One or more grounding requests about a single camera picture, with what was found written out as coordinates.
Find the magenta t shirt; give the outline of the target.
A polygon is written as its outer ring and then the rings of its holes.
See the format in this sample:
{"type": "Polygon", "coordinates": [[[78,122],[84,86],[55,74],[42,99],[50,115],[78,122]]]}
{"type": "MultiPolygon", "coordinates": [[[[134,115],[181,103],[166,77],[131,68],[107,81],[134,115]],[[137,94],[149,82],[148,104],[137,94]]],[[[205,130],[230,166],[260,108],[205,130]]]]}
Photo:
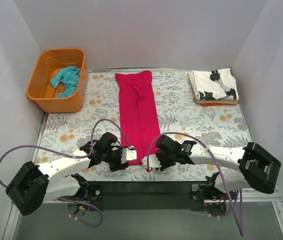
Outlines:
{"type": "Polygon", "coordinates": [[[152,87],[152,72],[115,74],[119,86],[120,128],[127,140],[121,139],[122,145],[131,144],[137,152],[137,159],[129,162],[131,166],[140,165],[148,151],[155,154],[157,148],[150,146],[161,133],[155,95],[152,87]]]}

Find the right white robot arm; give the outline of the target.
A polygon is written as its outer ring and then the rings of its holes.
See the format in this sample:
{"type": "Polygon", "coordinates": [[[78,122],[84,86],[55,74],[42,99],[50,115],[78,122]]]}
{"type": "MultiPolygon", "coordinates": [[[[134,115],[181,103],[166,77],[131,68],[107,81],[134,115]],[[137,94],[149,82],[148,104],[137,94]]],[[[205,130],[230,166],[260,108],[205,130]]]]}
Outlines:
{"type": "Polygon", "coordinates": [[[144,160],[145,166],[163,171],[179,163],[181,165],[212,165],[228,168],[207,176],[205,182],[192,190],[201,200],[227,199],[240,189],[254,189],[263,194],[273,194],[281,169],[281,162],[255,142],[244,147],[204,146],[199,140],[179,143],[167,135],[155,142],[156,153],[144,160]]]}

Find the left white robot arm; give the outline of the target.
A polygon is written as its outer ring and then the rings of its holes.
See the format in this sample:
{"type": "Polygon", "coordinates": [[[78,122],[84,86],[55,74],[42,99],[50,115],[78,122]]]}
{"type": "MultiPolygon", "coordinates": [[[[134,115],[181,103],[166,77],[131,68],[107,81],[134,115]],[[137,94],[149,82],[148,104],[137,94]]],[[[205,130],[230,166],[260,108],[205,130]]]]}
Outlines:
{"type": "Polygon", "coordinates": [[[117,137],[104,133],[99,140],[81,146],[70,157],[34,164],[26,162],[6,187],[6,194],[23,216],[36,211],[44,202],[70,197],[82,201],[91,196],[89,182],[80,171],[102,162],[112,172],[124,170],[137,158],[134,146],[117,145],[117,137]]]}

